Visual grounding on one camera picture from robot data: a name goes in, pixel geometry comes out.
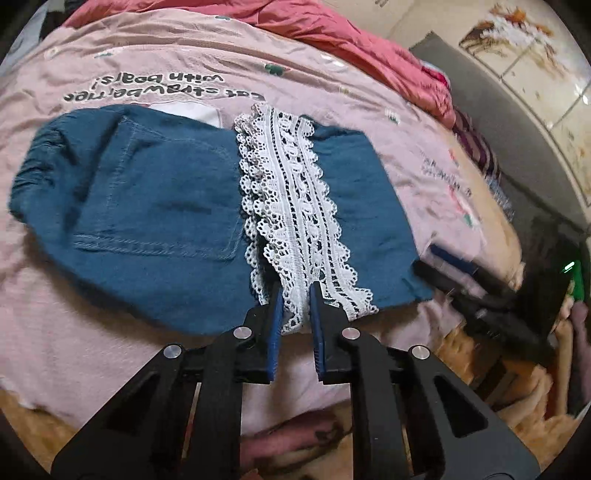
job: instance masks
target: white lace trim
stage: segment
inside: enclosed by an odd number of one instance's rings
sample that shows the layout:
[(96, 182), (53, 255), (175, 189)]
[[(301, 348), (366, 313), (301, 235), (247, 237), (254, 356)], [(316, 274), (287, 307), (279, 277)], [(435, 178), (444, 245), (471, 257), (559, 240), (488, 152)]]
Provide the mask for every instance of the white lace trim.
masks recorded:
[(259, 261), (264, 244), (262, 254), (279, 275), (285, 308), (293, 314), (282, 332), (295, 332), (308, 321), (309, 288), (316, 280), (324, 298), (342, 306), (349, 320), (377, 312), (371, 290), (355, 287), (357, 272), (347, 265), (350, 251), (339, 241), (337, 207), (308, 140), (312, 123), (258, 103), (251, 115), (236, 118), (235, 129), (251, 283), (261, 304), (268, 303)]

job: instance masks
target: blue denim garment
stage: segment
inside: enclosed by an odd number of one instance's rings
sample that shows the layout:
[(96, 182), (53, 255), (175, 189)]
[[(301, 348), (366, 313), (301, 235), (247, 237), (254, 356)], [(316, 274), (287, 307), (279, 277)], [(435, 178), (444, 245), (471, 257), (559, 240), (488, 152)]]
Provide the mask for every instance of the blue denim garment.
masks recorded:
[[(411, 273), (413, 236), (367, 137), (316, 125), (312, 140), (357, 286), (380, 308), (430, 298)], [(233, 131), (136, 105), (83, 109), (37, 132), (9, 207), (87, 297), (216, 334), (255, 305), (238, 162)]]
[(236, 135), (136, 105), (65, 114), (35, 136), (10, 210), (85, 294), (214, 334), (256, 304)]
[(406, 214), (368, 138), (316, 123), (311, 140), (357, 286), (369, 288), (380, 309), (430, 300), (432, 289), (411, 271), (418, 254)]

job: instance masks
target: bed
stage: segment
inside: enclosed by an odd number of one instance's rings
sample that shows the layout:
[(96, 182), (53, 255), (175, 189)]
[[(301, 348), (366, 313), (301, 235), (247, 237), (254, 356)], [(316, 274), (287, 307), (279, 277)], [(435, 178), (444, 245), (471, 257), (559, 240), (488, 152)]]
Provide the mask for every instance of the bed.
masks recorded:
[[(365, 132), (404, 207), (419, 253), (432, 241), (450, 245), (519, 285), (521, 249), (513, 227), (453, 134), (413, 104), (449, 123), (449, 93), (421, 73), (418, 61), (403, 54), (408, 65), (397, 77), (383, 78), (357, 69), (337, 55), (338, 48), (327, 53), (226, 15), (176, 8), (115, 13), (79, 28), (55, 30), (0, 79), (0, 188), (5, 197), (36, 130), (68, 111), (122, 102), (191, 101), (215, 111), (220, 126), (231, 128), (253, 103), (268, 102), (323, 124)], [(358, 58), (349, 60), (358, 63)], [(191, 90), (191, 98), (161, 85), (173, 78), (183, 78), (184, 85), (196, 76), (204, 81), (208, 76), (209, 83)], [(425, 155), (435, 158), (446, 175), (425, 175)], [(461, 201), (450, 194), (452, 175), (469, 191)], [(166, 343), (199, 346), (210, 341), (91, 305), (6, 209), (0, 222), (0, 379), (21, 404), (79, 427)], [(423, 343), (437, 349), (460, 321), (436, 295), (384, 310), (359, 325), (389, 346), (408, 349)], [(310, 341), (306, 333), (285, 336), (277, 381), (245, 388), (244, 434), (348, 399), (347, 386), (317, 383)]]

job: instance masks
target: black device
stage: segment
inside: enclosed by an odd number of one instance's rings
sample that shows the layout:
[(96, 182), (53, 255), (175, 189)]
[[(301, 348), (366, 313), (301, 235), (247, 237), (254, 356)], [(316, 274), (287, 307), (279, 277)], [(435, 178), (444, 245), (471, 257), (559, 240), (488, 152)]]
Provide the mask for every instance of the black device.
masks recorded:
[[(273, 380), (282, 316), (276, 287), (269, 305), (209, 346), (163, 348), (64, 447), (51, 475), (0, 416), (3, 478), (238, 480), (242, 383)], [(319, 380), (351, 385), (355, 480), (557, 480), (575, 468), (567, 446), (559, 473), (538, 477), (532, 453), (429, 349), (381, 345), (325, 303), (319, 283), (310, 322)], [(591, 418), (571, 442), (589, 439)]]

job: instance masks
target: pink bedsheet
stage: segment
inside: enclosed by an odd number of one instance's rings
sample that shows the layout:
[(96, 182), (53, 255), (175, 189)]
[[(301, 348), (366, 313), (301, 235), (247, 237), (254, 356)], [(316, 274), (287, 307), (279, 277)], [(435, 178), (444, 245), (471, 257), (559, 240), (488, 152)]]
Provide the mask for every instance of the pink bedsheet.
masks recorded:
[(420, 62), (406, 48), (359, 30), (318, 0), (89, 0), (64, 26), (79, 28), (122, 12), (160, 8), (225, 15), (300, 40), (355, 65), (446, 127), (454, 124), (449, 91), (422, 71)]

